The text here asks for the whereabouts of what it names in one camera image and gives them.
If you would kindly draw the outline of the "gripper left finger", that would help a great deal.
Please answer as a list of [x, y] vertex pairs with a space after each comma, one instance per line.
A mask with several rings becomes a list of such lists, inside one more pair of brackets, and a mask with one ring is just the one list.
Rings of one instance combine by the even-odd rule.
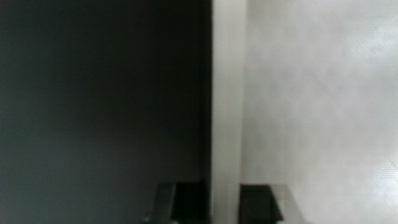
[[206, 188], [201, 182], [158, 184], [151, 212], [141, 224], [208, 224]]

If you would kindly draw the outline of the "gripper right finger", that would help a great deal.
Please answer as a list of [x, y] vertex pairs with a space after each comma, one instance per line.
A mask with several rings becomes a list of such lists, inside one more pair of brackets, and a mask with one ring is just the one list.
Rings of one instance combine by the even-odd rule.
[[242, 185], [238, 224], [278, 224], [283, 220], [270, 186]]

